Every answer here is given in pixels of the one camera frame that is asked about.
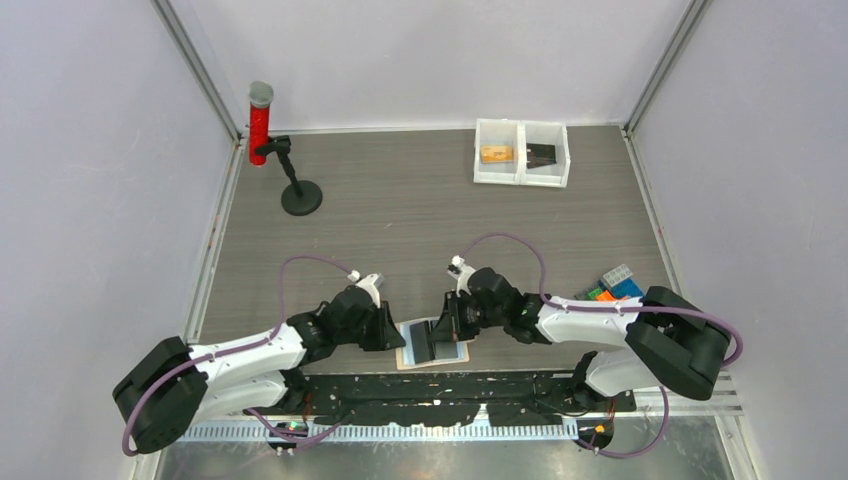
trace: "table surface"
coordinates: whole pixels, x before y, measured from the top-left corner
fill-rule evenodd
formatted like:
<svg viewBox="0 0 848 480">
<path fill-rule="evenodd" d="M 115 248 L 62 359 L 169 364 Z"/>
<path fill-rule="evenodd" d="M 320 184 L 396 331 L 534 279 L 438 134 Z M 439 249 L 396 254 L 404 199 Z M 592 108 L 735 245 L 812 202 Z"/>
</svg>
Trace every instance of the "table surface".
<svg viewBox="0 0 848 480">
<path fill-rule="evenodd" d="M 307 217 L 289 216 L 280 207 L 287 180 L 276 158 L 262 168 L 243 166 L 200 342 L 242 337 L 278 322 L 279 267 L 301 253 L 332 257 L 363 275 L 382 272 L 382 295 L 396 323 L 438 316 L 451 288 L 449 260 L 491 231 L 532 241 L 545 257 L 545 289 L 556 295 L 572 297 L 622 263 L 643 289 L 668 286 L 619 129 L 575 127 L 568 137 L 568 187 L 556 189 L 474 184 L 473 130 L 292 136 L 298 178 L 319 184 L 324 202 Z M 521 244 L 490 239 L 467 261 L 494 268 L 521 291 L 538 291 L 538 262 Z M 284 280 L 286 317 L 313 310 L 348 284 L 333 267 L 292 262 Z M 524 345 L 492 328 L 470 344 L 469 362 L 420 371 L 571 368 L 592 348 Z M 394 351 L 343 345 L 304 371 L 397 368 Z"/>
</svg>

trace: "white divided box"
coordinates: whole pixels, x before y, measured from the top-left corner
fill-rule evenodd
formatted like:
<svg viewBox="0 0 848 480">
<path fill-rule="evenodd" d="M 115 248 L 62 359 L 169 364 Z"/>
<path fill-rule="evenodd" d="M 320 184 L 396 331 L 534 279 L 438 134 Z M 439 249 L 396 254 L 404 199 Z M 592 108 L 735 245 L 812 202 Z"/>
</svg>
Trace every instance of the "white divided box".
<svg viewBox="0 0 848 480">
<path fill-rule="evenodd" d="M 528 143 L 553 145 L 556 163 L 527 168 Z M 515 160 L 482 163 L 480 147 L 486 145 L 512 147 Z M 561 123 L 478 119 L 474 149 L 475 183 L 565 188 L 568 182 L 571 155 L 568 152 L 568 133 Z"/>
</svg>

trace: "microphone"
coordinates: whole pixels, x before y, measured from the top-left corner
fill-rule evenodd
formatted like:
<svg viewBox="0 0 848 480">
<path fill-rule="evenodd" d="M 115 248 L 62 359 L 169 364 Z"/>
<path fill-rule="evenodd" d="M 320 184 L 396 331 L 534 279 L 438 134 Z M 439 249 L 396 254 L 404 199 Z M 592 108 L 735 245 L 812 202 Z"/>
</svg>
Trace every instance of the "microphone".
<svg viewBox="0 0 848 480">
<path fill-rule="evenodd" d="M 271 110 L 271 101 L 274 100 L 274 89 L 265 82 L 255 81 L 250 84 L 247 96 L 250 99 L 250 138 L 248 140 L 250 163 L 260 167 L 265 165 L 265 156 L 258 155 L 256 148 L 267 144 L 270 140 L 268 113 Z"/>
</svg>

